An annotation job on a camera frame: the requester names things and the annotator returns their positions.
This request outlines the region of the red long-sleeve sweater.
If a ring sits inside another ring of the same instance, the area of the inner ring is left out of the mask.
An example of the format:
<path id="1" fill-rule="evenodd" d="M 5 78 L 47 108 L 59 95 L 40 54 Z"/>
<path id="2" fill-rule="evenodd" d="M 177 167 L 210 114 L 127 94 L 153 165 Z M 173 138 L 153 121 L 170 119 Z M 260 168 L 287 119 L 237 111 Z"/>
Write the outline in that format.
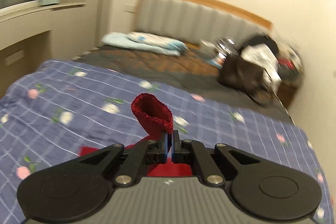
<path id="1" fill-rule="evenodd" d="M 126 146 L 126 149 L 132 149 L 135 145 L 148 140 L 159 140 L 163 131 L 169 136 L 173 133 L 172 112 L 153 94 L 142 93 L 136 96 L 131 103 L 131 111 L 147 135 L 140 141 Z M 142 175 L 145 177 L 191 177 L 193 171 L 188 164 L 175 164 L 171 159 L 167 159 L 165 164 L 150 165 Z"/>

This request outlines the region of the black and white clothing pile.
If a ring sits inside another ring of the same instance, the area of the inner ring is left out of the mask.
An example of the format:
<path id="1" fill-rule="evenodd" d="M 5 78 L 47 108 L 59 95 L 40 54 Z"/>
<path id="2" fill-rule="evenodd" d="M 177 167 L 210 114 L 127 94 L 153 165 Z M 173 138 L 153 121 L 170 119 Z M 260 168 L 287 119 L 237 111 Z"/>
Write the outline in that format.
<path id="1" fill-rule="evenodd" d="M 303 64 L 298 52 L 290 45 L 258 34 L 246 40 L 239 53 L 244 60 L 264 68 L 264 81 L 274 92 L 281 83 L 295 88 L 301 86 Z"/>

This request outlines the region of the dark grey brown bed quilt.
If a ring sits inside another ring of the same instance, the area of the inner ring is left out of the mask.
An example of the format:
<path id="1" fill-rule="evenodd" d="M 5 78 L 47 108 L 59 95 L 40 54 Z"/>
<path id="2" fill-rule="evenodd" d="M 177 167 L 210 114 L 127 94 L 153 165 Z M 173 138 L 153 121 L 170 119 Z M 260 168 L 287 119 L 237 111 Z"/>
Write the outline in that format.
<path id="1" fill-rule="evenodd" d="M 293 122 L 278 98 L 274 97 L 268 107 L 262 107 L 249 99 L 245 93 L 219 84 L 217 82 L 219 70 L 207 62 L 205 54 L 193 48 L 185 55 L 175 57 L 101 46 L 86 51 L 72 60 L 112 69 L 139 79 L 168 84 L 206 99 L 250 109 L 283 122 Z"/>

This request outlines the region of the dark brown handbag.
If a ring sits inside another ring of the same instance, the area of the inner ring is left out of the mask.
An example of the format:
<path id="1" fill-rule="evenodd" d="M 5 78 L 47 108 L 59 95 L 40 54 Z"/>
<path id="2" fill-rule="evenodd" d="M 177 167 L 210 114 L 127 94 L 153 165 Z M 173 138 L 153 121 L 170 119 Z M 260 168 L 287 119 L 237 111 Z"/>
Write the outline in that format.
<path id="1" fill-rule="evenodd" d="M 245 93 L 255 104 L 268 107 L 273 103 L 274 94 L 264 83 L 264 72 L 264 68 L 241 56 L 228 55 L 217 81 L 223 86 Z"/>

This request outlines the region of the light blue folded blanket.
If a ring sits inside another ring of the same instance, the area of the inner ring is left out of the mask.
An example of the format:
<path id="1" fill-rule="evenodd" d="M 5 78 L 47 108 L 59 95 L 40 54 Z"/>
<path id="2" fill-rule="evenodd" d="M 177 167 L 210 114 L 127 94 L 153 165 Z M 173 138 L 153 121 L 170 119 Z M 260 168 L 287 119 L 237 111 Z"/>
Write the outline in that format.
<path id="1" fill-rule="evenodd" d="M 104 35 L 101 42 L 106 46 L 167 56 L 180 56 L 189 50 L 180 40 L 143 32 L 111 32 Z"/>

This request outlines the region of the blue plaid floral bedspread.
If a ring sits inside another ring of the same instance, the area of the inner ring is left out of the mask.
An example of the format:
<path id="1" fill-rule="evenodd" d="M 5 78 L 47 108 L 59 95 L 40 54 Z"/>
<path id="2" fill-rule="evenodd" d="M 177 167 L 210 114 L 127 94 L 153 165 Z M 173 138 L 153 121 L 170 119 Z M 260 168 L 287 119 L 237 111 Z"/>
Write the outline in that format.
<path id="1" fill-rule="evenodd" d="M 229 144 L 315 178 L 322 201 L 314 218 L 334 223 L 326 176 L 302 129 L 166 84 L 59 60 L 44 62 L 1 98 L 1 223 L 24 219 L 16 199 L 19 167 L 37 171 L 77 157 L 84 146 L 129 145 L 144 138 L 130 106 L 141 93 L 153 94 L 171 110 L 182 138 L 207 147 Z"/>

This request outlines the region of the padded headboard with wood trim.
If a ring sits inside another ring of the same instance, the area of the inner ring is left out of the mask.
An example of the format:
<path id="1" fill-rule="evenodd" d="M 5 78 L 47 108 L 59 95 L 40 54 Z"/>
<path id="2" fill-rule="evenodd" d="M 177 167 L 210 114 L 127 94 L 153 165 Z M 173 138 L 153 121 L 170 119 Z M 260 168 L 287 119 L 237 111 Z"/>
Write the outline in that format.
<path id="1" fill-rule="evenodd" d="M 133 29 L 195 46 L 231 38 L 239 47 L 251 36 L 270 34 L 272 22 L 217 0 L 138 0 Z"/>

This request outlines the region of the beige windowsill ledge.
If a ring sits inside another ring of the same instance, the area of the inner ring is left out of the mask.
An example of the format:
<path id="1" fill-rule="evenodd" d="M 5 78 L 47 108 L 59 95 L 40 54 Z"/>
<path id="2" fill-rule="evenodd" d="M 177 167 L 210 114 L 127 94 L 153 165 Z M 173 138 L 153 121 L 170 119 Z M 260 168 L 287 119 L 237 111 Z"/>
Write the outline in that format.
<path id="1" fill-rule="evenodd" d="M 40 6 L 38 1 L 20 3 L 18 5 L 1 9 L 1 23 L 35 12 L 46 10 L 57 11 L 57 10 L 85 7 L 86 5 L 87 4 L 85 2 L 61 3 L 57 5 L 46 5 L 46 6 Z"/>

